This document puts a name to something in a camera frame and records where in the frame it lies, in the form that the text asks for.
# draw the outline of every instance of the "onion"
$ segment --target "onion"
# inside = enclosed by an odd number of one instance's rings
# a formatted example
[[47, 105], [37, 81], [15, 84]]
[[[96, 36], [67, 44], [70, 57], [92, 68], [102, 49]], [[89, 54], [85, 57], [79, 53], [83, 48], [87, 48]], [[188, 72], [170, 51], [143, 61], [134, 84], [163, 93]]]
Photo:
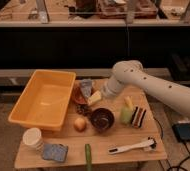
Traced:
[[82, 117], [77, 118], [74, 122], [74, 128], [79, 132], [84, 131], [86, 129], [86, 120]]

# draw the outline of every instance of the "white cup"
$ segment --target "white cup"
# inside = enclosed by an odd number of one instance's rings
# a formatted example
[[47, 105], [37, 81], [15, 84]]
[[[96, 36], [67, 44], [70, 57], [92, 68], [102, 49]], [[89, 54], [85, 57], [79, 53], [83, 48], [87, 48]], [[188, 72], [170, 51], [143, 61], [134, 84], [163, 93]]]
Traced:
[[39, 128], [30, 128], [23, 134], [23, 143], [28, 147], [40, 150], [43, 146], [41, 130]]

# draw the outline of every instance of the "floor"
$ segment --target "floor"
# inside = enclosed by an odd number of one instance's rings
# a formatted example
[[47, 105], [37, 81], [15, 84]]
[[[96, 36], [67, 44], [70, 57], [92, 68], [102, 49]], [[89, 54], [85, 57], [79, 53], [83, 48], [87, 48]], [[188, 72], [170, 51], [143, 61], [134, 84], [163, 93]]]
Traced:
[[[187, 151], [182, 144], [177, 143], [173, 132], [171, 130], [169, 119], [167, 113], [172, 113], [173, 111], [163, 104], [159, 103], [155, 99], [148, 98], [150, 107], [153, 111], [153, 115], [163, 127], [163, 142], [168, 153], [168, 160], [171, 165], [177, 165], [183, 158], [187, 156]], [[7, 121], [8, 115], [12, 110], [14, 103], [0, 103], [0, 171], [13, 171], [14, 161], [16, 157], [16, 152], [23, 134], [24, 128], [16, 124], [11, 124]], [[168, 163], [166, 161], [153, 161], [147, 162], [140, 169], [142, 171], [152, 170], [152, 171], [162, 171], [168, 169]], [[190, 171], [190, 160], [183, 164], [183, 167]], [[60, 170], [86, 170], [85, 167], [80, 168], [70, 168], [70, 169], [60, 169]], [[109, 171], [127, 171], [136, 170], [131, 166], [115, 166], [113, 168], [107, 167], [102, 168], [96, 167], [94, 170], [109, 170]]]

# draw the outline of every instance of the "blue sponge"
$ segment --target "blue sponge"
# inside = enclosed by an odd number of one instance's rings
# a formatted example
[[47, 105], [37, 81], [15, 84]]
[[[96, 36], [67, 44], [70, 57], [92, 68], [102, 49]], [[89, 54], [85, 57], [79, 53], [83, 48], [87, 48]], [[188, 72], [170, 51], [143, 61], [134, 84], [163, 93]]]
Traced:
[[61, 144], [44, 144], [42, 158], [44, 160], [54, 160], [64, 162], [66, 160], [68, 146]]

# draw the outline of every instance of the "small box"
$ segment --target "small box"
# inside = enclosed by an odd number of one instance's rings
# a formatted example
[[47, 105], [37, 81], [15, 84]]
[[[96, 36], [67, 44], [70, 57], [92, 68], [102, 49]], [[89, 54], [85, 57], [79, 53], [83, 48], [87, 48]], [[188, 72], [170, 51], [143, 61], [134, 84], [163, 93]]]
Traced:
[[59, 131], [75, 78], [74, 72], [36, 70], [10, 113], [9, 122]]

